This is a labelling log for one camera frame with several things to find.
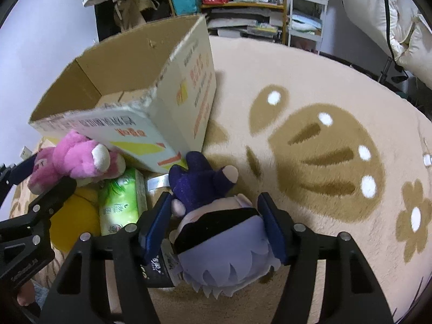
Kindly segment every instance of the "yellow plush toy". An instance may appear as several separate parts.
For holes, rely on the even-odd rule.
[[[69,252],[79,236],[88,231],[100,236],[98,192],[79,187],[63,207],[51,217],[50,237],[60,251]]]

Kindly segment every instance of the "white metal rack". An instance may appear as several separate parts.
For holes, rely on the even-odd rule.
[[[298,36],[300,38],[316,41],[317,42],[316,50],[318,51],[318,55],[319,55],[320,50],[321,50],[322,40],[323,40],[324,24],[325,24],[325,17],[327,14],[328,0],[304,0],[304,1],[310,1],[310,2],[313,2],[313,3],[316,3],[316,4],[323,6],[323,9],[321,10],[321,15],[320,15],[320,19],[322,22],[321,35],[305,33],[302,31],[296,31],[296,30],[292,29],[292,5],[293,5],[292,2],[293,2],[293,0],[290,0],[290,5],[289,5],[290,18],[289,18],[289,24],[288,24],[288,46],[291,45],[291,36]]]

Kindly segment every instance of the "purple plush doll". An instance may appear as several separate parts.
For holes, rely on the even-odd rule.
[[[172,213],[178,217],[224,198],[238,179],[236,167],[227,165],[214,171],[201,152],[187,153],[186,163],[188,171],[174,165],[168,176],[169,185],[176,197],[172,203]]]
[[[271,267],[278,269],[280,261],[250,200],[243,194],[225,197],[237,181],[237,169],[228,165],[214,171],[204,155],[194,151],[186,162],[188,171],[174,165],[168,176],[172,212],[182,217],[169,236],[178,262],[174,273],[207,297],[232,296]]]

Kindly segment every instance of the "flower pattern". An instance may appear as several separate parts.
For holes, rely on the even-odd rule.
[[[405,211],[399,213],[396,222],[396,239],[405,242],[403,260],[411,261],[414,253],[422,253],[428,240],[428,224],[431,221],[432,202],[423,198],[420,180],[406,182],[402,187]]]

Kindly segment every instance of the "paper box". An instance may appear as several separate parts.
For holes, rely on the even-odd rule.
[[[56,143],[75,129],[134,166],[167,173],[202,148],[216,81],[204,16],[133,28],[86,50],[30,118]]]

